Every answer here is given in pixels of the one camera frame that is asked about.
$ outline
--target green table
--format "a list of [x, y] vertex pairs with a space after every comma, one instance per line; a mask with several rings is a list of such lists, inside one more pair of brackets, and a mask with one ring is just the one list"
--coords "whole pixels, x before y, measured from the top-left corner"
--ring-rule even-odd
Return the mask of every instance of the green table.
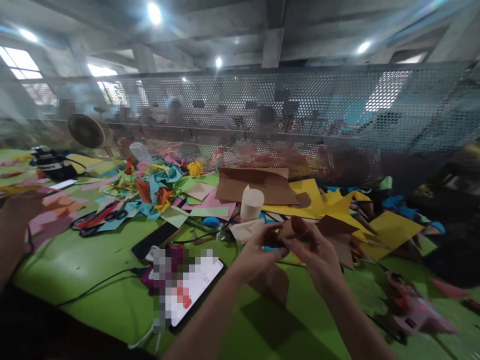
[[[7, 151], [0, 152], [0, 160], [8, 159]], [[97, 207], [97, 190], [81, 191], [73, 186], [67, 191], [78, 198], [89, 199], [79, 215]], [[123, 269], [141, 267], [130, 249], [163, 223], [148, 221], [145, 217], [131, 220], [117, 230], [90, 238], [81, 238], [68, 230], [44, 245], [29, 257], [19, 269], [14, 283], [19, 288], [51, 303], [58, 304], [74, 298]], [[189, 226], [175, 236], [176, 241], [192, 238]], [[227, 266], [237, 256], [235, 244], [209, 241], [188, 248], [217, 249]], [[462, 330], [459, 335], [430, 335], [419, 333], [408, 339], [408, 346], [397, 342], [392, 347], [401, 359], [408, 357], [435, 359], [471, 359], [469, 354], [479, 352], [480, 319], [457, 301], [445, 299], [428, 281], [433, 274], [424, 267], [396, 257], [382, 262], [405, 278], [412, 280], [420, 293], [427, 296], [437, 310]], [[349, 359], [349, 354], [335, 323], [304, 268], [283, 265], [290, 285], [286, 310], [260, 297], [245, 286], [235, 306], [229, 331], [224, 337], [220, 359]], [[360, 270], [345, 270], [345, 277], [361, 308], [369, 315], [385, 314], [386, 298], [379, 284], [385, 276], [373, 264], [363, 264]], [[480, 291], [472, 297], [480, 301]], [[100, 286], [88, 296], [62, 308], [82, 323], [107, 333], [125, 343], [136, 343], [150, 328], [154, 316], [153, 298], [133, 274], [125, 273]], [[162, 354], [174, 340], [170, 332], [161, 338]], [[155, 350], [156, 336], [143, 345], [149, 352]]]

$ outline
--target metal mesh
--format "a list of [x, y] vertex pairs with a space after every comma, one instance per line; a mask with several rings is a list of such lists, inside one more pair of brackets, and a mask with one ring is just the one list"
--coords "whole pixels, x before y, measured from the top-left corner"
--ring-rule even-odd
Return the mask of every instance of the metal mesh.
[[335, 185], [389, 174], [411, 191], [479, 135], [479, 73], [456, 62], [43, 79], [71, 101], [43, 106], [50, 120], [30, 120], [21, 144], [81, 148], [66, 132], [75, 112], [102, 118], [122, 157], [140, 141], [209, 169], [222, 156]]

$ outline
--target fan grille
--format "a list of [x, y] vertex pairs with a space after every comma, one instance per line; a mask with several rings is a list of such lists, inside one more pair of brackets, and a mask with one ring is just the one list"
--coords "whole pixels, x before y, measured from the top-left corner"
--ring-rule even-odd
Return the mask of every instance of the fan grille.
[[100, 124], [86, 115], [72, 115], [68, 119], [68, 131], [87, 148], [101, 148], [105, 141], [105, 133]]

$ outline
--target paper cylinder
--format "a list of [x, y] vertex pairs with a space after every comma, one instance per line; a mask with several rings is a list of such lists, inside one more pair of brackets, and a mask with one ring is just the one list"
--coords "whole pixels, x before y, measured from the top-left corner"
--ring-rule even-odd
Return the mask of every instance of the paper cylinder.
[[241, 197], [240, 218], [242, 223], [258, 219], [264, 201], [265, 196], [263, 192], [251, 189], [247, 185]]

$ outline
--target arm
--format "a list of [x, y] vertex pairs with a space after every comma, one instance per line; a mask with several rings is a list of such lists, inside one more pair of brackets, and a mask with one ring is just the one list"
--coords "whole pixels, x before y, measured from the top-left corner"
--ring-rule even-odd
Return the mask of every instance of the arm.
[[25, 254], [25, 231], [43, 209], [41, 194], [25, 192], [0, 209], [0, 293]]
[[332, 243], [322, 236], [314, 224], [300, 222], [300, 229], [293, 226], [295, 236], [308, 241], [310, 250], [291, 238], [282, 240], [306, 264], [313, 284], [325, 300], [351, 358], [394, 360], [392, 350], [350, 293]]
[[231, 268], [168, 348], [164, 360], [214, 359], [230, 324], [235, 300], [243, 284], [288, 254], [286, 248], [263, 252], [262, 244], [279, 223], [266, 225], [243, 248]]

